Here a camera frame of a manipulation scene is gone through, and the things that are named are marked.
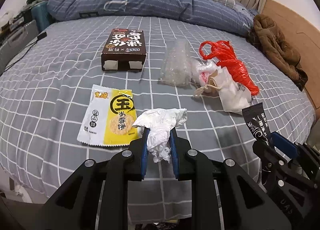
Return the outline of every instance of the rice cracker package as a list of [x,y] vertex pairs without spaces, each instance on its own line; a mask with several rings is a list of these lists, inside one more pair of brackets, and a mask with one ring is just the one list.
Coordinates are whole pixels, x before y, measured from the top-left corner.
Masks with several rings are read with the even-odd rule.
[[139,138],[132,127],[136,119],[131,90],[94,84],[77,140],[97,146],[129,145]]

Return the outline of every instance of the blue quilt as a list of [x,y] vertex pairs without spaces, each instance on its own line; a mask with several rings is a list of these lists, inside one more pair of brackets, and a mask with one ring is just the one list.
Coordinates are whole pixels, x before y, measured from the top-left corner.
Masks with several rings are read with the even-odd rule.
[[153,16],[224,30],[245,36],[252,20],[211,0],[49,0],[48,10],[59,21],[92,16]]

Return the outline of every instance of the gray bed sheet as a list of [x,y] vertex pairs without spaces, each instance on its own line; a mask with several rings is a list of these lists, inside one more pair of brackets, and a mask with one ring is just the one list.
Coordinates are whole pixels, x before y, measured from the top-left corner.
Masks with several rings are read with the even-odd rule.
[[[147,60],[142,73],[103,72],[100,53],[111,29],[144,30]],[[230,40],[260,94],[271,131],[303,142],[315,112],[305,92],[245,39],[227,32],[156,18],[109,16],[55,23],[48,36],[0,77],[0,163],[23,186],[51,196],[88,158],[110,159],[123,149],[91,147],[76,140],[93,84],[132,89],[137,114],[150,108],[187,108],[178,136],[210,159],[233,158],[254,179],[260,160],[243,117],[223,112],[218,96],[192,98],[196,88],[158,84],[166,41],[186,38],[193,57],[205,40]],[[191,215],[191,183],[175,180],[167,162],[149,156],[143,182],[129,182],[129,223],[163,221]]]

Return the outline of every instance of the wooden headboard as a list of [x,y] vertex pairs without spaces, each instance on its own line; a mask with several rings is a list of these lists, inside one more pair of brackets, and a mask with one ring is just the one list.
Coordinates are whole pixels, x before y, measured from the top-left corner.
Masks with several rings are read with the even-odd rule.
[[286,40],[299,51],[302,69],[308,75],[305,89],[319,118],[320,31],[296,12],[273,0],[267,0],[262,13],[277,23]]

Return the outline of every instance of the metal bolt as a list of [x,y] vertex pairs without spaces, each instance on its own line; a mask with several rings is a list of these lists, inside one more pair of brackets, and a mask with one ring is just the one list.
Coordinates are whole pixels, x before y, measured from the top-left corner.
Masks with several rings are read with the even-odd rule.
[[279,185],[280,187],[283,187],[283,186],[284,186],[284,182],[283,182],[282,180],[279,180],[279,181],[278,181],[278,185]]
[[122,156],[124,157],[130,157],[132,154],[132,152],[130,150],[125,150],[122,152]]
[[87,160],[87,161],[85,161],[85,163],[84,163],[84,165],[85,165],[86,167],[91,167],[91,166],[93,166],[93,164],[94,164],[94,161],[93,161],[93,160]]
[[188,150],[188,154],[190,156],[197,156],[198,152],[196,150],[194,150],[194,149],[190,149],[190,150]]
[[235,163],[235,161],[232,160],[232,159],[227,159],[227,160],[226,160],[226,164],[227,164],[229,167],[232,167],[232,166],[234,166],[236,163]]

